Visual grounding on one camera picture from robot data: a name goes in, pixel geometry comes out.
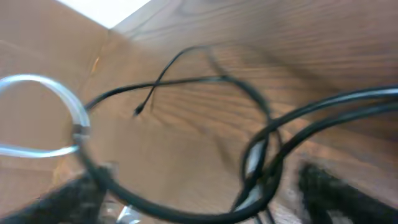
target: blurry black item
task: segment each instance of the blurry black item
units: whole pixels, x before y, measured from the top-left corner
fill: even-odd
[[[341,212],[353,223],[397,223],[398,211],[333,177],[314,164],[305,164],[298,186],[312,223],[333,223]]]
[[[0,223],[97,223],[105,194],[106,189],[89,174],[85,174],[44,195],[26,208],[4,217]]]

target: black object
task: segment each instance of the black object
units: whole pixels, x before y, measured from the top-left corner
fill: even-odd
[[[314,224],[333,223],[331,212],[341,212],[354,224],[397,223],[398,211],[340,179],[306,164],[300,172],[298,187],[303,204]]]
[[[250,97],[250,99],[252,99],[257,104],[258,108],[264,113],[264,115],[267,118],[267,126],[261,131],[259,131],[251,139],[246,148],[244,154],[249,154],[250,150],[254,145],[256,145],[261,141],[264,141],[263,147],[261,149],[261,160],[257,163],[255,171],[250,176],[244,177],[243,189],[239,194],[236,203],[234,204],[234,207],[239,205],[248,197],[249,192],[252,190],[252,188],[255,186],[257,182],[262,182],[262,185],[264,186],[264,191],[262,197],[258,201],[254,202],[250,206],[243,208],[239,211],[231,211],[229,213],[222,213],[216,215],[183,212],[180,210],[176,210],[174,208],[165,207],[163,205],[150,202],[128,191],[124,187],[120,186],[112,178],[106,175],[102,175],[97,170],[97,165],[88,155],[79,133],[75,135],[76,136],[75,144],[77,144],[80,147],[80,150],[76,153],[82,164],[86,167],[87,171],[91,173],[93,177],[98,180],[98,182],[106,186],[113,194],[115,194],[125,204],[130,204],[135,208],[137,208],[140,212],[146,213],[152,217],[159,218],[172,223],[186,223],[186,224],[237,223],[244,221],[248,218],[255,217],[259,212],[267,208],[268,203],[272,200],[273,196],[277,192],[277,188],[282,175],[283,161],[289,155],[289,153],[291,153],[294,150],[295,147],[301,144],[301,142],[305,141],[307,138],[314,135],[315,133],[322,131],[326,128],[335,126],[337,124],[342,124],[352,120],[398,110],[398,102],[397,102],[398,86],[391,85],[391,86],[368,88],[364,90],[357,90],[349,93],[339,94],[336,96],[326,98],[321,101],[310,103],[309,105],[293,110],[287,113],[286,115],[281,116],[280,118],[272,119],[270,117],[271,109],[269,108],[267,100],[264,99],[264,97],[249,83],[232,77],[231,75],[228,74],[228,72],[225,69],[219,66],[214,56],[211,54],[210,47],[211,46],[197,46],[197,47],[189,47],[187,49],[184,49],[181,52],[179,52],[169,62],[169,64],[163,69],[162,73],[159,75],[158,79],[154,83],[141,83],[137,85],[129,85],[108,91],[98,96],[91,102],[89,102],[86,105],[86,109],[89,111],[92,110],[98,103],[102,102],[103,100],[105,100],[110,96],[140,88],[152,87],[147,98],[136,109],[136,114],[139,114],[141,111],[143,111],[145,103],[148,101],[150,95],[154,92],[155,88],[157,88],[158,86],[176,85],[183,83],[224,82],[224,83],[230,83],[238,87],[245,94],[247,94],[247,96]],[[195,49],[202,49],[207,53],[207,59],[212,69],[218,73],[218,76],[186,78],[180,80],[169,80],[164,82],[160,80],[164,76],[167,69],[176,61],[176,59],[179,58],[179,56]],[[370,99],[380,100],[380,101],[378,101],[377,103],[366,105],[361,108],[357,108],[355,110],[349,110],[344,113],[340,113],[335,116],[329,116],[325,119],[316,121],[313,124],[304,128],[299,133],[297,133],[292,139],[287,141],[285,144],[283,144],[282,141],[280,140],[280,136],[277,129],[295,118],[298,118],[305,114],[314,112],[316,110],[324,109],[330,106],[340,105],[342,103],[349,103],[352,101],[359,101],[359,100],[363,101]],[[275,158],[273,158],[269,166],[264,167],[266,151],[270,138],[269,136],[272,133],[274,133],[278,139],[279,153],[275,156]]]
[[[100,169],[103,175],[109,175]],[[36,202],[0,220],[1,224],[95,224],[106,189],[89,174],[38,198]]]

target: transparent tube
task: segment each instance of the transparent tube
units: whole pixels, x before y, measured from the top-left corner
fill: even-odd
[[[257,143],[256,145],[253,146],[253,148],[250,151],[250,155],[248,158],[248,165],[246,167],[246,175],[249,175],[250,173],[254,172],[256,169],[257,164],[260,161],[260,155],[261,155],[261,148],[264,145],[264,141],[261,141]],[[249,192],[249,196],[247,199],[240,204],[238,207],[236,207],[236,211],[246,208],[253,204],[256,200],[259,200],[261,197],[261,185],[256,184],[256,186],[253,187],[253,189]]]
[[[83,128],[90,127],[90,119],[80,100],[66,87],[50,78],[33,74],[12,75],[0,79],[0,95],[7,87],[24,81],[39,82],[57,94],[67,106],[72,117],[73,124]],[[32,149],[28,147],[0,144],[0,154],[5,156],[43,158],[62,156],[76,151],[77,146],[68,146],[56,150]]]

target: tangled cables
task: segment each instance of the tangled cables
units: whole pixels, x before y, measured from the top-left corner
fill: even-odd
[[[168,68],[186,52],[195,49],[203,49],[207,54],[207,59],[212,69],[217,72],[217,76],[186,78],[179,80],[161,81]],[[260,219],[258,214],[265,211],[271,223],[274,223],[272,215],[267,208],[267,205],[272,200],[277,192],[280,179],[283,171],[284,159],[304,140],[322,131],[326,128],[337,124],[346,123],[352,120],[365,118],[368,116],[386,113],[389,111],[398,110],[398,86],[382,86],[377,88],[368,88],[364,90],[352,91],[349,93],[339,94],[326,98],[321,101],[310,103],[307,106],[298,108],[287,113],[279,118],[272,118],[270,116],[271,109],[268,101],[250,84],[232,77],[228,72],[218,65],[214,56],[210,54],[208,46],[189,47],[178,53],[169,64],[163,69],[158,79],[154,83],[141,83],[137,85],[129,85],[113,89],[102,95],[96,97],[94,100],[85,105],[87,111],[91,111],[96,105],[110,96],[117,95],[126,91],[137,90],[141,88],[151,88],[147,98],[135,110],[135,115],[141,113],[151,94],[158,86],[169,86],[184,83],[229,83],[241,89],[252,99],[258,108],[264,113],[267,124],[265,128],[260,130],[249,142],[244,151],[241,161],[240,178],[243,183],[243,188],[237,196],[231,211],[228,213],[207,215],[188,213],[174,208],[165,207],[156,203],[150,202],[120,186],[110,175],[98,169],[98,165],[93,162],[86,150],[85,139],[87,137],[86,127],[76,124],[73,133],[73,140],[77,148],[76,154],[87,171],[98,181],[98,184],[106,187],[115,196],[117,196],[125,204],[132,205],[140,212],[150,215],[152,217],[165,220],[172,223],[186,223],[186,224],[215,224],[215,223],[237,223],[248,218],[255,218],[258,223]],[[306,128],[298,132],[287,142],[282,142],[278,128],[282,125],[300,117],[305,114],[321,110],[330,106],[339,105],[342,103],[349,103],[358,100],[369,99],[383,99],[378,103],[373,103],[355,110],[349,110],[344,113],[339,113],[334,116],[329,116],[325,119],[316,121]],[[271,135],[274,135],[279,145],[279,151],[271,162],[264,166],[267,149]]]

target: wooden table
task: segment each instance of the wooden table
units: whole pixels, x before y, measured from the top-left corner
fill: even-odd
[[[213,48],[218,62],[264,94],[274,117],[282,116],[336,93],[396,83],[397,9],[394,0],[152,0],[109,33],[83,99],[155,80],[185,47],[222,43]],[[164,79],[214,74],[196,51]],[[92,153],[118,162],[121,182],[153,201],[227,211],[240,188],[239,157],[264,116],[233,86],[187,84],[159,88],[151,106],[133,117],[147,92],[114,96],[95,110]],[[281,129],[284,140],[358,105],[303,116]],[[295,173],[305,160],[397,207],[397,121],[391,113],[351,122],[298,147],[271,205],[278,221],[296,220],[287,215],[299,213]]]

